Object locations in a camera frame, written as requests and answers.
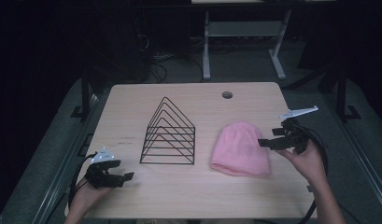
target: dark background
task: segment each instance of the dark background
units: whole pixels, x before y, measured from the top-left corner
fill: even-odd
[[[83,73],[89,74],[94,91],[139,83],[148,75],[152,53],[139,52],[140,29],[150,35],[152,49],[165,46],[182,53],[189,36],[203,35],[203,26],[195,24],[203,24],[204,13],[150,12],[147,20],[135,13],[142,20],[134,23],[133,15],[118,10],[74,9],[89,5],[0,1],[0,212],[66,93]],[[309,39],[302,67],[317,69],[334,55],[382,118],[382,3],[341,1],[337,10],[311,14],[294,11],[286,34]]]

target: gray carpet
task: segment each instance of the gray carpet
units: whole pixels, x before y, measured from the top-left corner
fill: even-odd
[[[288,78],[280,80],[276,77],[274,67],[268,57],[267,50],[274,45],[271,41],[242,44],[226,53],[211,54],[211,80],[209,82],[249,82],[274,81],[280,86],[291,84],[304,77],[310,71],[297,69],[304,43],[285,42],[279,58]],[[193,53],[189,59],[170,59],[159,63],[167,69],[167,83],[200,82],[201,52]],[[145,83],[156,83],[154,76],[149,76]],[[323,95],[317,91],[319,78],[307,83],[296,91],[283,91],[290,109],[298,109],[317,105],[319,111],[299,117],[305,127],[315,130],[323,138],[329,157],[329,180],[336,198],[340,204],[353,213],[361,223],[382,223],[382,205],[374,189],[371,187],[366,173],[361,169],[352,144],[344,133],[344,125],[332,111],[334,92]],[[88,133],[93,133],[103,111],[109,88],[98,95],[98,100],[92,107],[92,112],[85,122],[70,118],[75,106],[81,104],[79,81],[74,84],[65,97],[56,118],[51,123],[38,147],[32,161],[27,167],[21,181],[14,190],[7,206],[2,213],[2,223],[41,223],[40,205],[45,199],[57,203],[60,196],[69,185],[76,166],[80,161],[78,150],[83,151],[83,141]],[[382,122],[373,109],[368,106],[360,89],[351,81],[348,82],[347,102],[356,107],[362,119],[351,120],[347,127],[360,141],[365,154],[373,164],[382,179]],[[68,164],[64,169],[60,166],[68,156]],[[52,186],[54,179],[62,176],[63,181],[58,186]],[[48,189],[56,189],[54,194],[47,195]],[[66,196],[52,214],[49,223],[64,222]],[[348,223],[356,223],[345,211]],[[273,220],[278,223],[295,223],[297,220]],[[83,223],[133,223],[133,220],[99,220],[85,219]]]

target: white metal stand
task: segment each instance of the white metal stand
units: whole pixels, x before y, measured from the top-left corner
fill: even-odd
[[[287,10],[282,21],[210,21],[208,11],[205,13],[205,50],[203,52],[203,79],[211,78],[208,57],[208,38],[210,36],[277,36],[277,43],[269,49],[277,76],[286,78],[280,60],[277,58],[284,34],[287,30],[291,10]]]

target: wooden table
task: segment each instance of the wooden table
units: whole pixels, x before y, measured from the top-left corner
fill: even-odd
[[[230,91],[233,98],[222,93]],[[147,126],[163,97],[194,124],[195,163],[140,164]],[[284,158],[269,151],[268,177],[229,176],[209,167],[214,145],[228,124],[245,120],[273,138],[288,111],[275,83],[118,85],[112,88],[89,152],[106,147],[133,180],[115,189],[87,217],[270,218],[303,217],[313,201],[306,180]],[[79,178],[85,174],[83,165]]]

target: wire rack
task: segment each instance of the wire rack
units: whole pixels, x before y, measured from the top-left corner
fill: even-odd
[[[140,163],[194,165],[195,127],[163,97],[147,127]]]

